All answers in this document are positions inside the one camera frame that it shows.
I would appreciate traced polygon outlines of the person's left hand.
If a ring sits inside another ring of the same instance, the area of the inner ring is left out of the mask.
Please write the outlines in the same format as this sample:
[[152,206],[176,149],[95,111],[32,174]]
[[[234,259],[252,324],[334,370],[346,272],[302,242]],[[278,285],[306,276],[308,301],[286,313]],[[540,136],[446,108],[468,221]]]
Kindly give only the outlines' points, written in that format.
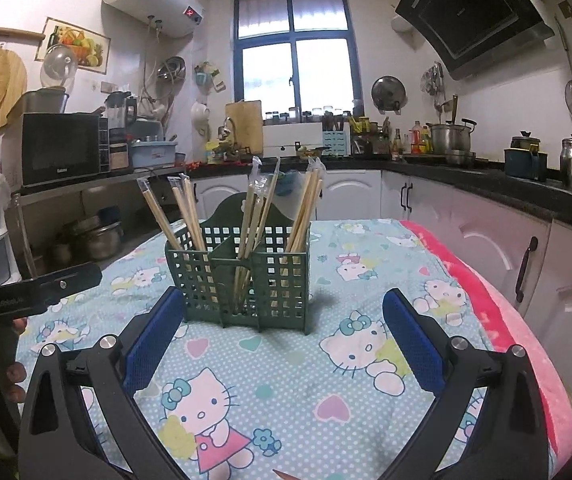
[[[12,322],[13,331],[16,336],[21,336],[28,327],[27,318],[18,318]],[[14,404],[21,404],[25,400],[25,390],[20,386],[26,378],[26,370],[22,363],[13,362],[7,368],[7,377],[10,380],[10,387],[7,391],[7,399]]]

